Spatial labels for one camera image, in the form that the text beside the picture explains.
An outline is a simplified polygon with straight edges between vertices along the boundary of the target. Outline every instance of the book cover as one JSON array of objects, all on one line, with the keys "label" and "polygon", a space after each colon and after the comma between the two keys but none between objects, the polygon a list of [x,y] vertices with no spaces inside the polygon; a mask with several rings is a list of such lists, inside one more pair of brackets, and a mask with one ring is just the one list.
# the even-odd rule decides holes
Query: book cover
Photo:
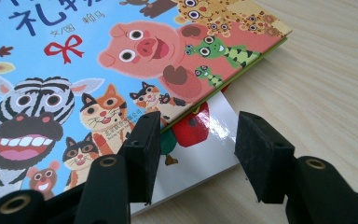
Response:
[{"label": "book cover", "polygon": [[289,33],[250,0],[0,1],[0,197],[83,183],[141,115],[167,130]]}]

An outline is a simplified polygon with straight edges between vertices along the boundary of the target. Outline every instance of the wood grain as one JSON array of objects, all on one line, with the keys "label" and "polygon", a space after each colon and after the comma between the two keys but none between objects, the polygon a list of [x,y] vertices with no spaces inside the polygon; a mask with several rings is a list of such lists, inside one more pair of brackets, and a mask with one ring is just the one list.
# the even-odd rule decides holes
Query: wood grain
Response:
[{"label": "wood grain", "polygon": [[[289,40],[230,85],[234,110],[255,113],[296,156],[332,163],[358,192],[358,1],[257,0],[293,28]],[[134,217],[132,223],[287,223],[257,203],[238,166]]]}]

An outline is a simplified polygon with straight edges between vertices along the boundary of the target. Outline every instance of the cartoon pig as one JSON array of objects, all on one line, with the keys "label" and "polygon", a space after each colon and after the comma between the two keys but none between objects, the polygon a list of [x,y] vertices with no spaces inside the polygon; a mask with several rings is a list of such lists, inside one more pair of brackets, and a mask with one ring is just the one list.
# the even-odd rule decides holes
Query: cartoon pig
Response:
[{"label": "cartoon pig", "polygon": [[[194,74],[201,64],[208,64],[216,74],[227,81],[241,68],[233,68],[224,57],[204,58],[186,55],[186,46],[197,46],[207,36],[208,29],[189,24],[177,30],[152,21],[118,23],[110,30],[113,37],[99,55],[100,64],[108,69],[139,79],[157,78],[172,95],[195,103],[213,88]],[[279,39],[233,29],[225,37],[227,46],[246,45],[249,50],[264,52],[266,46]]]}]

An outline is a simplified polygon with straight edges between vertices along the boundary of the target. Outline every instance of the pig ear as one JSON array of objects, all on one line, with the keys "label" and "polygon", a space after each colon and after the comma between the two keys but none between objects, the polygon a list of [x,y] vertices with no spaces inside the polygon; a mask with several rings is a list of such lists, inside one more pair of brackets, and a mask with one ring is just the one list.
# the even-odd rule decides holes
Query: pig ear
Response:
[{"label": "pig ear", "polygon": [[110,30],[109,34],[112,37],[122,36],[122,35],[125,34],[125,31],[124,31],[123,27],[124,27],[123,23],[118,23],[114,27],[112,27],[112,29]]}]

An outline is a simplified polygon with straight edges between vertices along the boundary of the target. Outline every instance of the cartoon mouse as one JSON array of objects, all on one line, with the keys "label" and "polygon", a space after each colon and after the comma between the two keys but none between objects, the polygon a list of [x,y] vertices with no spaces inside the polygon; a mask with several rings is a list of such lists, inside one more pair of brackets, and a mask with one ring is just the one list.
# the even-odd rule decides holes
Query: cartoon mouse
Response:
[{"label": "cartoon mouse", "polygon": [[52,189],[57,183],[57,170],[59,168],[60,163],[52,161],[46,169],[38,171],[34,166],[27,172],[27,176],[30,178],[30,189],[41,192],[45,201],[54,197]]}]

